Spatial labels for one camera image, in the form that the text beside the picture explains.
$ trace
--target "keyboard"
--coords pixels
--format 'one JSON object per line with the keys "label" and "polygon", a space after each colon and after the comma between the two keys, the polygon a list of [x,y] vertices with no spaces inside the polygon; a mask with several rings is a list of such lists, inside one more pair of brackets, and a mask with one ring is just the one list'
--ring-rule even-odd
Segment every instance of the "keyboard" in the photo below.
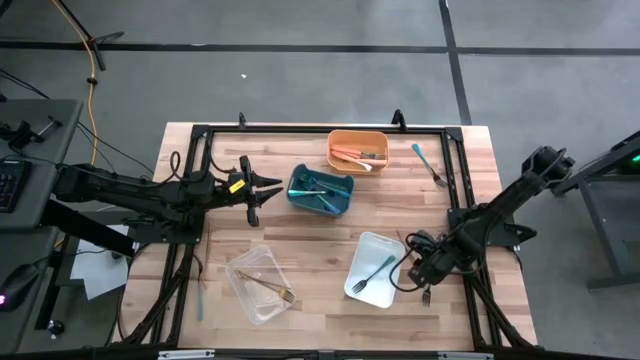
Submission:
{"label": "keyboard", "polygon": [[12,213],[27,182],[31,163],[5,160],[0,162],[0,213]]}

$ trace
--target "black wire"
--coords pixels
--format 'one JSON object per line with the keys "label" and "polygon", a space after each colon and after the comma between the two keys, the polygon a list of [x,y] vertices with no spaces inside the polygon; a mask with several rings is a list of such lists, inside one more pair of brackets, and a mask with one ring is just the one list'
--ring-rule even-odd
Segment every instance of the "black wire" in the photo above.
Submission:
{"label": "black wire", "polygon": [[202,272],[204,271],[204,265],[202,264],[202,261],[200,260],[200,258],[198,257],[198,255],[193,254],[193,258],[196,259],[196,262],[198,263],[198,282],[200,282],[201,277],[202,277]]}
{"label": "black wire", "polygon": [[106,147],[112,149],[113,151],[117,152],[118,154],[126,157],[127,159],[134,161],[136,163],[138,163],[140,166],[142,166],[143,168],[145,168],[149,173],[151,173],[151,175],[153,175],[153,170],[151,170],[149,167],[147,167],[145,164],[143,164],[141,161],[135,159],[134,157],[125,154],[124,152],[116,149],[115,147],[113,147],[111,144],[109,144],[108,142],[100,139],[99,137],[97,137],[87,126],[85,126],[83,123],[78,123],[79,126],[81,126],[82,128],[84,128],[87,132],[89,132],[89,134],[91,134],[94,138],[96,138],[98,141],[100,141],[101,143],[103,143]]}
{"label": "black wire", "polygon": [[91,139],[89,138],[89,135],[87,135],[84,130],[82,130],[82,128],[78,128],[78,130],[80,130],[80,133],[85,137],[85,139],[87,139],[87,141],[89,142],[89,144],[91,144],[91,147],[96,149],[96,151],[98,152],[98,154],[100,154],[100,156],[102,156],[102,158],[104,159],[104,161],[107,162],[107,164],[109,165],[109,167],[111,168],[111,171],[113,171],[113,173],[116,173],[116,169],[113,167],[113,165],[111,165],[111,161],[109,161],[109,159],[107,159],[107,157],[102,153],[102,151],[100,151],[100,149],[98,149],[97,147],[94,146],[93,141],[91,141]]}
{"label": "black wire", "polygon": [[100,250],[100,251],[90,251],[90,250],[87,250],[87,251],[79,251],[79,252],[77,252],[77,253],[75,253],[75,254],[54,253],[54,254],[51,254],[51,255],[45,256],[45,257],[43,257],[43,258],[40,258],[40,259],[38,259],[38,260],[36,260],[36,261],[32,262],[31,264],[32,264],[32,265],[36,265],[37,263],[39,263],[39,262],[40,262],[40,261],[42,261],[42,260],[47,260],[47,259],[50,259],[50,258],[53,258],[53,257],[58,257],[58,256],[60,256],[60,257],[67,257],[67,256],[77,256],[77,255],[82,255],[82,254],[102,254],[102,253],[103,253],[103,252],[105,252],[105,251],[107,251],[107,249],[102,249],[102,250]]}
{"label": "black wire", "polygon": [[218,170],[218,171],[220,171],[220,172],[222,172],[222,173],[225,173],[225,174],[231,174],[232,172],[235,172],[235,171],[236,171],[236,169],[235,169],[235,168],[231,168],[231,169],[229,169],[229,170],[222,170],[221,168],[219,168],[219,167],[218,167],[218,165],[216,165],[216,162],[215,162],[215,161],[213,161],[213,156],[212,156],[211,154],[209,154],[209,161],[211,162],[211,165],[213,165],[213,167],[214,167],[216,170]]}
{"label": "black wire", "polygon": [[[133,261],[138,257],[138,255],[140,255],[140,253],[142,253],[142,250],[144,250],[147,246],[149,246],[149,244],[141,244],[140,247],[138,248],[138,251],[136,251],[135,254],[133,254],[133,257],[131,258],[131,261],[129,263],[129,271],[131,271],[131,267],[133,266]],[[124,292],[126,290],[126,284],[125,287],[122,289],[122,292],[120,293],[120,296],[118,297],[118,307],[116,308],[116,318],[115,318],[115,323],[118,325],[118,335],[120,335],[120,340],[122,341],[126,336],[124,336],[124,331],[122,329],[122,313],[120,311],[120,309],[122,308],[122,300],[124,299]],[[109,338],[107,339],[107,342],[105,344],[105,346],[107,346],[109,344],[109,342],[111,341],[111,337],[112,335],[109,336]]]}
{"label": "black wire", "polygon": [[409,257],[409,255],[411,255],[412,252],[413,252],[413,248],[410,247],[409,251],[402,257],[402,259],[400,259],[400,261],[398,261],[395,265],[393,265],[393,267],[391,268],[391,271],[389,272],[389,282],[391,283],[391,285],[393,285],[394,288],[402,292],[414,292],[420,289],[419,285],[412,289],[403,289],[400,286],[398,286],[395,282],[393,282],[393,278],[392,278],[393,272],[396,271],[398,266],[400,266],[400,264],[402,264],[402,262],[405,261]]}
{"label": "black wire", "polygon": [[7,10],[9,10],[9,7],[11,6],[12,2],[13,0],[4,0],[2,4],[0,4],[0,18],[2,17],[2,15],[4,15],[4,13]]}
{"label": "black wire", "polygon": [[[22,153],[20,153],[20,152],[18,152],[18,151],[16,151],[16,150],[14,150],[14,149],[12,149],[12,150],[13,150],[14,152],[16,152],[16,154],[17,154],[17,155],[19,155],[18,159],[23,158],[23,159],[29,159],[29,160],[42,161],[42,162],[45,162],[45,163],[48,163],[48,164],[54,165],[54,166],[55,166],[56,168],[58,168],[58,169],[62,169],[62,168],[72,168],[72,169],[75,169],[75,170],[77,170],[77,171],[80,171],[80,172],[83,172],[83,173],[86,173],[86,174],[89,174],[89,175],[95,176],[95,177],[100,178],[100,179],[103,179],[103,180],[108,180],[108,181],[111,181],[111,182],[114,182],[114,183],[118,183],[118,184],[122,184],[122,185],[132,185],[131,183],[128,183],[128,182],[118,181],[118,180],[115,180],[115,179],[110,178],[110,177],[107,177],[107,176],[98,175],[98,174],[96,174],[95,172],[92,172],[92,171],[89,171],[89,170],[85,170],[85,169],[83,169],[83,168],[81,168],[81,167],[78,167],[78,166],[67,165],[67,164],[62,164],[62,163],[55,163],[55,162],[53,162],[53,161],[51,161],[51,160],[46,160],[46,159],[41,159],[41,158],[37,158],[37,157],[33,157],[33,156],[24,155],[24,154],[22,154]],[[177,151],[174,151],[174,152],[171,154],[171,155],[172,155],[172,158],[173,158],[173,155],[174,155],[174,154],[177,154],[177,156],[178,156],[178,166],[180,166],[180,153],[178,153]],[[10,156],[11,156],[11,155],[7,155],[7,156],[5,156],[5,157],[3,158],[3,160],[4,160],[4,159],[9,158]],[[170,159],[169,159],[169,165],[171,166],[171,172],[172,172],[172,173],[171,173],[171,175],[170,175],[168,178],[166,178],[165,180],[163,180],[162,182],[157,183],[157,184],[152,184],[152,185],[135,184],[135,185],[136,185],[136,186],[143,187],[143,188],[154,188],[154,187],[157,187],[157,186],[164,185],[164,184],[168,183],[168,182],[169,182],[171,179],[173,179],[174,177],[178,177],[179,179],[182,179],[182,178],[180,178],[180,177],[178,176],[178,174],[177,174],[178,166],[175,166],[175,167],[173,166],[173,162],[171,161],[171,159],[172,159],[172,158],[170,158]],[[184,181],[186,181],[186,182],[198,182],[198,181],[203,180],[205,176],[206,176],[206,174],[203,174],[203,176],[201,176],[201,178],[200,178],[200,179],[198,179],[198,180],[191,180],[191,181],[190,181],[190,180],[184,180]]]}
{"label": "black wire", "polygon": [[0,69],[0,77],[3,77],[5,79],[9,80],[9,81],[13,82],[14,84],[16,84],[16,85],[18,85],[18,86],[20,86],[20,87],[22,87],[24,89],[33,91],[34,93],[42,96],[45,99],[49,99],[49,97],[45,93],[43,93],[42,91],[36,89],[35,86],[27,83],[24,80],[21,80],[17,76],[12,75],[11,73],[9,73],[8,71],[6,71],[4,69]]}

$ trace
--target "utensil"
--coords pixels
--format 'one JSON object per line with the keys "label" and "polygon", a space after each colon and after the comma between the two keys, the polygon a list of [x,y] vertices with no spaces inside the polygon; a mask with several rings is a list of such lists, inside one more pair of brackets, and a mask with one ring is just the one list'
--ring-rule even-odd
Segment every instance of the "utensil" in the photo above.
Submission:
{"label": "utensil", "polygon": [[382,265],[380,265],[380,267],[378,268],[378,270],[376,270],[376,272],[374,272],[373,274],[371,274],[371,276],[369,276],[366,280],[360,280],[358,281],[357,284],[355,284],[351,290],[353,290],[354,294],[359,293],[360,291],[362,291],[366,286],[367,286],[367,282],[369,280],[371,280],[371,278],[373,278],[374,276],[376,276],[382,269],[384,269],[385,267],[389,266],[392,262],[396,261],[396,257],[391,255],[387,258],[387,260],[385,260]]}
{"label": "utensil", "polygon": [[374,154],[374,153],[366,153],[357,149],[352,149],[346,146],[341,145],[331,145],[331,150],[339,151],[341,153],[345,153],[347,155],[353,155],[355,157],[359,157],[360,159],[374,159],[374,160],[386,160],[386,155]]}
{"label": "utensil", "polygon": [[245,280],[253,281],[256,284],[262,285],[269,290],[275,291],[282,300],[288,303],[294,303],[296,301],[296,296],[286,286],[274,284],[272,282],[268,282],[265,280],[256,279],[253,276],[247,275],[240,270],[236,270],[236,275],[238,275],[238,277],[243,278]]}
{"label": "utensil", "polygon": [[303,191],[303,190],[289,190],[291,196],[307,196],[307,195],[324,195],[326,191]]}
{"label": "utensil", "polygon": [[[305,188],[307,191],[314,191],[313,187],[309,184],[306,183],[304,181],[302,181],[300,183],[300,185],[302,185],[303,188]],[[338,209],[337,207],[335,207],[332,203],[330,203],[329,201],[327,201],[327,199],[323,198],[321,195],[316,195],[316,197],[318,199],[320,199],[320,201],[322,201],[322,203],[324,204],[324,206],[329,209],[329,211],[331,211],[332,213],[338,215],[340,214],[340,209]]]}
{"label": "utensil", "polygon": [[335,150],[331,150],[331,155],[337,157],[338,159],[342,159],[348,162],[352,162],[354,164],[358,164],[360,166],[362,166],[366,171],[371,171],[371,169],[373,168],[373,166],[369,165],[369,164],[365,164],[362,161],[356,160],[354,158],[352,158],[349,155],[343,154],[341,152],[335,151]]}
{"label": "utensil", "polygon": [[442,188],[446,188],[448,186],[447,182],[442,180],[440,175],[436,174],[436,171],[433,170],[431,165],[429,165],[429,162],[427,162],[427,158],[424,157],[424,155],[422,154],[422,150],[420,150],[420,146],[418,146],[418,144],[413,144],[413,145],[411,145],[411,148],[413,149],[413,151],[416,152],[416,154],[418,154],[420,159],[422,159],[422,162],[427,167],[427,169],[429,169],[431,171],[431,175],[433,175],[433,182],[435,182],[436,185],[438,185],[438,186],[440,186]]}
{"label": "utensil", "polygon": [[338,196],[340,196],[342,198],[345,198],[345,199],[348,199],[348,198],[351,197],[351,195],[349,195],[348,192],[342,191],[342,190],[338,189],[337,187],[335,187],[333,185],[330,185],[330,184],[327,184],[325,182],[318,181],[316,178],[314,178],[313,176],[311,176],[309,174],[300,175],[300,181],[304,181],[304,182],[309,183],[311,185],[317,185],[317,186],[323,187],[323,188],[325,188],[327,190],[330,190],[329,191],[329,195],[333,195],[332,193],[335,193],[336,195],[338,195]]}
{"label": "utensil", "polygon": [[431,306],[431,284],[428,284],[422,291],[422,306]]}

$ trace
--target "orange cable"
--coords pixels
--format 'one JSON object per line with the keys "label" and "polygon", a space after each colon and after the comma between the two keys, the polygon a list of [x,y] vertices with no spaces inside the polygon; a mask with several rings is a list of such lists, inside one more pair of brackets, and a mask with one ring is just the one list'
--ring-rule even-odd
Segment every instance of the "orange cable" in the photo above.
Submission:
{"label": "orange cable", "polygon": [[64,16],[64,18],[71,25],[71,27],[73,27],[73,30],[76,32],[76,34],[78,34],[78,36],[80,37],[80,40],[82,41],[82,44],[84,45],[84,48],[87,50],[87,54],[89,55],[89,61],[91,62],[91,76],[89,77],[90,79],[89,99],[87,101],[88,102],[87,109],[89,111],[89,119],[91,120],[91,127],[93,128],[93,135],[94,135],[93,136],[93,155],[91,155],[91,165],[95,165],[96,154],[98,153],[98,130],[96,129],[96,121],[93,118],[93,91],[95,87],[94,82],[96,80],[96,64],[93,61],[93,54],[91,53],[91,49],[89,49],[89,45],[87,44],[87,41],[84,39],[84,36],[82,36],[82,33],[80,32],[76,24],[74,24],[74,22],[71,20],[69,15],[67,15],[67,13],[64,11],[64,9],[62,9],[60,4],[58,4],[56,0],[51,0],[51,3],[55,5],[56,8],[58,8],[62,16]]}

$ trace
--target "gray floor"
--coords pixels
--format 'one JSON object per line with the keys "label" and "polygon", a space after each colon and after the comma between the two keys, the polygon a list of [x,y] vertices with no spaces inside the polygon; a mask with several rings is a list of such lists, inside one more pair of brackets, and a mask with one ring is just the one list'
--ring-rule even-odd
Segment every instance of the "gray floor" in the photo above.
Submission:
{"label": "gray floor", "polygon": [[[122,41],[129,42],[445,44],[436,0],[68,4],[95,34],[124,30]],[[449,6],[459,46],[640,47],[640,3],[633,0],[449,0]],[[74,36],[44,0],[18,1],[0,20],[0,38]],[[108,71],[98,74],[94,106],[99,133],[149,166],[166,122],[234,121],[239,111],[249,121],[386,123],[401,108],[411,123],[460,123],[446,55],[108,52],[105,59]],[[0,50],[0,67],[56,98],[84,100],[87,63],[83,52]],[[540,144],[567,147],[580,165],[638,130],[638,57],[461,56],[460,63],[471,119],[490,127],[505,185]],[[35,97],[6,82],[0,89],[9,97]],[[87,123],[86,115],[82,121]],[[135,164],[105,153],[118,172],[142,174]],[[78,135],[67,162],[89,156]],[[587,280],[610,270],[578,194],[543,194],[516,218],[539,231],[523,246],[522,258],[540,344],[640,357],[634,336],[640,287],[586,290]],[[83,306],[91,313],[105,304]],[[111,325],[106,316],[87,320],[87,313],[65,313],[101,326],[92,338],[69,336],[51,348],[104,341]]]}

